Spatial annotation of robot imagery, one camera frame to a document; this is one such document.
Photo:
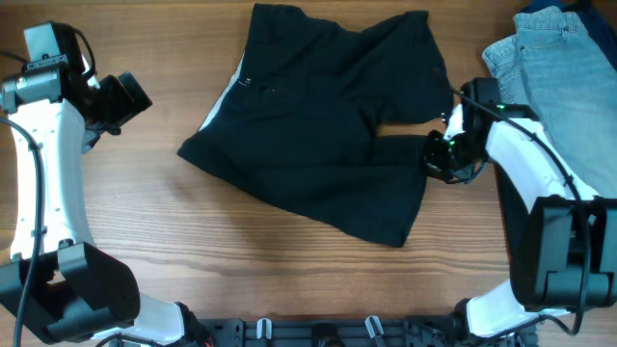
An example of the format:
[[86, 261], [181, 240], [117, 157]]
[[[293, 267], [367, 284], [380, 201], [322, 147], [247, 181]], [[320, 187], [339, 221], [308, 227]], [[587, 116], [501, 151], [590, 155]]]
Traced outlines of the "black shorts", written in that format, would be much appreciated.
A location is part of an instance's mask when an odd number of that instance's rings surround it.
[[359, 32], [257, 4], [237, 70], [178, 155], [253, 197], [402, 247], [426, 186], [425, 138], [379, 136], [452, 111], [426, 11]]

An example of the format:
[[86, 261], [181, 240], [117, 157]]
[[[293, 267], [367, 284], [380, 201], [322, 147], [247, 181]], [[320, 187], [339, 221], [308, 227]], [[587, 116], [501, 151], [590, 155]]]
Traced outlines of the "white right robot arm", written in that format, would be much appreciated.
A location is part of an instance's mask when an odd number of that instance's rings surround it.
[[502, 101], [494, 78], [446, 89], [461, 102], [427, 138], [421, 167], [447, 184], [497, 168], [509, 278], [460, 302], [450, 343], [490, 346], [551, 321], [579, 333], [584, 313], [616, 302], [616, 201], [585, 183], [527, 105]]

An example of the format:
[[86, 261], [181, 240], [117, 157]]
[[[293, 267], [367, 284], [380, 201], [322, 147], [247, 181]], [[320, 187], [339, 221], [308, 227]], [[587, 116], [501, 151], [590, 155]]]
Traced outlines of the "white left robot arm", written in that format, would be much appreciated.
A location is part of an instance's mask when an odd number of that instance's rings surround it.
[[53, 21], [24, 32], [29, 56], [1, 84], [1, 121], [13, 132], [18, 208], [1, 303], [45, 344], [209, 346], [189, 308], [143, 294], [127, 265], [101, 251], [87, 220], [82, 157], [118, 135], [149, 97], [130, 73], [96, 76], [83, 33]]

